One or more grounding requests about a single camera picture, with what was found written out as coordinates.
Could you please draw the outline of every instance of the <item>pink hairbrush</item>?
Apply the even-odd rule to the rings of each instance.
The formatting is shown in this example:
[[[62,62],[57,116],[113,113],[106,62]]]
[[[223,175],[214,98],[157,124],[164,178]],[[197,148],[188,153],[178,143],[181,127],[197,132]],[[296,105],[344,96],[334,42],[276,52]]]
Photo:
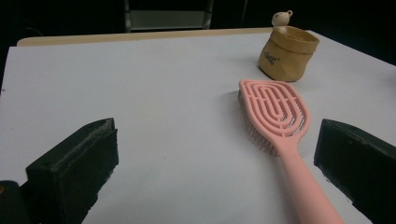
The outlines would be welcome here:
[[[238,98],[255,142],[282,160],[301,222],[344,223],[299,155],[311,119],[298,92],[282,81],[244,79]]]

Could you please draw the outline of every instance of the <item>table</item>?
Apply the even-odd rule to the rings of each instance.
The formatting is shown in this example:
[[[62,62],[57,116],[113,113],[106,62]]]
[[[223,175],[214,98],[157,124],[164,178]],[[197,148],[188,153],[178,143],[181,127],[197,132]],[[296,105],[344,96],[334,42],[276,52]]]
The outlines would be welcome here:
[[[237,102],[240,79],[269,79],[257,62],[270,33],[205,32],[20,41],[0,97],[0,179],[22,184],[33,160],[111,117],[120,164],[84,223],[298,223],[280,160],[251,144]],[[291,83],[312,114],[300,154],[345,223],[370,223],[313,156],[323,119],[396,145],[396,67],[312,34],[317,51]]]

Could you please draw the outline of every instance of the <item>hairbrush handle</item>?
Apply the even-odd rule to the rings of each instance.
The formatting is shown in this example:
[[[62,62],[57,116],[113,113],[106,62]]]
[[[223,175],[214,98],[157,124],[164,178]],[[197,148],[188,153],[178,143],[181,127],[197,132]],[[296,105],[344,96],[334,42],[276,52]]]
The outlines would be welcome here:
[[[297,150],[280,155],[303,224],[344,223]]]

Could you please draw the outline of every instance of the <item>figurine head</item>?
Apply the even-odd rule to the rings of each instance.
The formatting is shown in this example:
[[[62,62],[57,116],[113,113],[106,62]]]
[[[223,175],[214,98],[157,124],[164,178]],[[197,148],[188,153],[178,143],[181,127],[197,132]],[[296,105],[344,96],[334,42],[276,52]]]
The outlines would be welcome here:
[[[272,24],[274,26],[287,26],[289,24],[291,15],[293,15],[291,10],[287,12],[277,12],[272,18]]]

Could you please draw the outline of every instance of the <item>fabric pouch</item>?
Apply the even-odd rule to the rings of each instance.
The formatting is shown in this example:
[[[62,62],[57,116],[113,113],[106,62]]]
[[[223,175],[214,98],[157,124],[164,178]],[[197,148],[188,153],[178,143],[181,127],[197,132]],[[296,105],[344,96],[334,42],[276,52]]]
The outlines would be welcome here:
[[[297,81],[317,49],[319,40],[307,31],[292,27],[275,27],[262,49],[260,69],[279,81]]]

